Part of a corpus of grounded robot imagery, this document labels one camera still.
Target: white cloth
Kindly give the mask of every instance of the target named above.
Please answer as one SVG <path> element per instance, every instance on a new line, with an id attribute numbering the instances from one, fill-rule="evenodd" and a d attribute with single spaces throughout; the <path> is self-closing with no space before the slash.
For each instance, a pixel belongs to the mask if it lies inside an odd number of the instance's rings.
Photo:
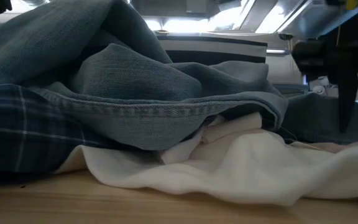
<path id="1" fill-rule="evenodd" d="M 198 145 L 188 160 L 174 164 L 162 164 L 146 151 L 78 146 L 58 172 L 70 170 L 70 160 L 83 153 L 91 173 L 114 187 L 205 192 L 228 202 L 277 205 L 292 205 L 303 196 L 358 197 L 358 146 L 333 154 L 286 145 L 261 129 L 237 131 L 223 131 L 225 136 Z"/>
<path id="2" fill-rule="evenodd" d="M 164 164 L 184 162 L 189 159 L 190 154 L 200 143 L 207 144 L 228 134 L 260 129 L 261 127 L 262 118 L 259 113 L 250 114 L 225 123 L 224 118 L 218 116 L 206 128 L 205 132 L 204 128 L 201 128 L 192 139 L 181 142 L 168 150 L 158 153 L 160 153 L 161 161 Z"/>

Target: ceiling light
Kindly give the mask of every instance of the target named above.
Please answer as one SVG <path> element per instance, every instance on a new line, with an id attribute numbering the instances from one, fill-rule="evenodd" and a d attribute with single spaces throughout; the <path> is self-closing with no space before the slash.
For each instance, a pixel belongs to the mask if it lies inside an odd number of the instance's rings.
<path id="1" fill-rule="evenodd" d="M 155 21 L 152 19 L 145 19 L 145 22 L 150 30 L 160 30 L 161 29 L 161 24 L 159 23 L 159 21 Z"/>
<path id="2" fill-rule="evenodd" d="M 169 32 L 204 32 L 208 30 L 208 20 L 170 19 L 163 29 Z"/>
<path id="3" fill-rule="evenodd" d="M 268 54 L 285 54 L 286 50 L 275 50 L 275 49 L 267 49 L 266 53 Z"/>
<path id="4" fill-rule="evenodd" d="M 305 2 L 299 10 L 297 10 L 282 26 L 280 26 L 280 28 L 277 29 L 277 32 L 282 32 L 285 28 L 287 28 L 311 3 L 311 0 Z"/>
<path id="5" fill-rule="evenodd" d="M 245 4 L 244 9 L 240 13 L 240 16 L 237 19 L 237 22 L 234 23 L 234 26 L 232 29 L 238 29 L 242 25 L 242 23 L 245 21 L 246 17 L 248 16 L 248 13 L 251 11 L 252 6 L 254 6 L 255 0 L 248 0 L 246 3 L 244 3 L 246 0 L 241 1 L 241 6 Z"/>
<path id="6" fill-rule="evenodd" d="M 284 9 L 281 6 L 274 6 L 255 33 L 271 34 L 275 32 L 283 22 L 285 22 Z"/>
<path id="7" fill-rule="evenodd" d="M 282 32 L 287 28 L 313 1 L 307 0 L 298 10 L 290 17 L 286 16 L 284 10 L 280 6 L 275 6 L 266 18 L 263 20 L 259 28 L 256 30 L 258 34 L 271 34 L 274 32 Z"/>
<path id="8" fill-rule="evenodd" d="M 208 29 L 216 30 L 217 27 L 231 26 L 235 21 L 238 20 L 241 9 L 241 7 L 234 7 L 231 9 L 223 10 L 216 14 L 209 20 Z"/>

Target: plaid shirt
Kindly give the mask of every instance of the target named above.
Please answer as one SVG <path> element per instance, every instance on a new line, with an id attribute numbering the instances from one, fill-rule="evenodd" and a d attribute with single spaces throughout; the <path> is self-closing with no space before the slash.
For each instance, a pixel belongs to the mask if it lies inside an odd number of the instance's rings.
<path id="1" fill-rule="evenodd" d="M 38 94 L 0 85 L 0 171 L 49 172 L 78 145 L 120 148 Z"/>

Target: wooden table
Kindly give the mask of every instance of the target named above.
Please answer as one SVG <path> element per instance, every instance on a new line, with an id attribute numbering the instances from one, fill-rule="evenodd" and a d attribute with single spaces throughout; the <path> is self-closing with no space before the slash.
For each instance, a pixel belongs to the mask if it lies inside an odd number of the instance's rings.
<path id="1" fill-rule="evenodd" d="M 358 223 L 358 201 L 236 205 L 204 194 L 168 195 L 100 184 L 89 172 L 0 186 L 0 223 Z"/>

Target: blue denim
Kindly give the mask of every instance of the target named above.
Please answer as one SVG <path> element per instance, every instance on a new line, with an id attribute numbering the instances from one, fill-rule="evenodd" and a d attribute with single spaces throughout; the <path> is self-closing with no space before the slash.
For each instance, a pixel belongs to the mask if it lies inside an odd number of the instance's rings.
<path id="1" fill-rule="evenodd" d="M 339 131 L 338 99 L 310 93 L 289 99 L 285 119 L 278 130 L 285 139 L 303 142 L 358 142 L 358 103 L 346 133 Z"/>
<path id="2" fill-rule="evenodd" d="M 121 0 L 54 1 L 0 25 L 0 83 L 145 150 L 168 149 L 217 114 L 260 112 L 265 128 L 280 129 L 288 100 L 267 73 L 263 63 L 172 63 Z"/>

